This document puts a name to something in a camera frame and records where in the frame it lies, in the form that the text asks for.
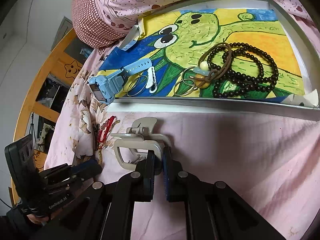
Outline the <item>person's left hand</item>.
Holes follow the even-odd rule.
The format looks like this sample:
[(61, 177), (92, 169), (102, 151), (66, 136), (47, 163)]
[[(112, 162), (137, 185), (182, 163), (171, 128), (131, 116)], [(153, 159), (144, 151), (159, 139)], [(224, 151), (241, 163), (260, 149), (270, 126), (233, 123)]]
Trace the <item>person's left hand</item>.
[(36, 217), (33, 214), (29, 214), (27, 217), (34, 224), (46, 224), (49, 220), (49, 217)]

